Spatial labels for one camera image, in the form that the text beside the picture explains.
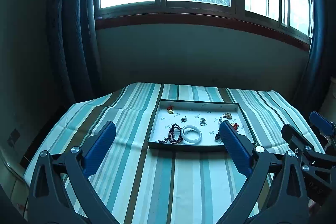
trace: silver screw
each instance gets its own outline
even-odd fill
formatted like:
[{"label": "silver screw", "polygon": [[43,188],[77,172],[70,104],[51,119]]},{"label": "silver screw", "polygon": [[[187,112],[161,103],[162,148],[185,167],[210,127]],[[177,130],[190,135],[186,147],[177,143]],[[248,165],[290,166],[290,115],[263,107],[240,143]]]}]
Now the silver screw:
[{"label": "silver screw", "polygon": [[256,146],[255,151],[263,153],[265,151],[265,148],[263,148],[262,146]]},{"label": "silver screw", "polygon": [[294,157],[294,156],[295,156],[295,153],[294,153],[292,150],[288,150],[288,151],[287,151],[287,154],[288,154],[290,157]]},{"label": "silver screw", "polygon": [[45,157],[47,154],[48,154],[48,151],[47,151],[47,150],[43,150],[43,151],[40,153],[40,156],[41,156],[41,157]]},{"label": "silver screw", "polygon": [[71,153],[77,153],[79,151],[78,146],[74,146],[73,148],[70,149]]},{"label": "silver screw", "polygon": [[308,172],[308,171],[309,171],[309,167],[308,167],[308,165],[304,165],[304,166],[302,166],[302,170],[303,170],[304,172]]}]

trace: tray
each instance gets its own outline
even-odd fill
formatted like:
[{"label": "tray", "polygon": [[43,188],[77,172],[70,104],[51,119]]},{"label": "tray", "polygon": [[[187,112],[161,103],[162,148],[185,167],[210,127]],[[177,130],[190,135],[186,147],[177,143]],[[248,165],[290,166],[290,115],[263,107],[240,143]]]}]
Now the tray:
[{"label": "tray", "polygon": [[[169,114],[167,107],[173,106],[174,113]],[[149,148],[166,149],[172,151],[194,151],[194,152],[215,152],[226,151],[222,141],[215,140],[215,135],[218,133],[218,120],[226,112],[230,112],[232,119],[230,123],[238,123],[239,134],[245,135],[251,142],[255,142],[255,136],[251,127],[238,103],[221,103],[221,102],[195,102],[181,100],[165,100],[161,99],[155,110],[154,119],[150,121],[148,136]],[[187,117],[186,122],[181,122],[181,117]],[[200,126],[200,119],[206,119],[206,126]],[[202,132],[202,139],[198,143],[189,143],[183,140],[179,144],[159,143],[158,140],[163,140],[168,137],[168,132],[171,126],[176,123],[180,127],[193,125],[198,127]],[[198,134],[186,129],[185,133],[191,139],[196,139]],[[179,136],[179,130],[174,132],[175,139]]]}]

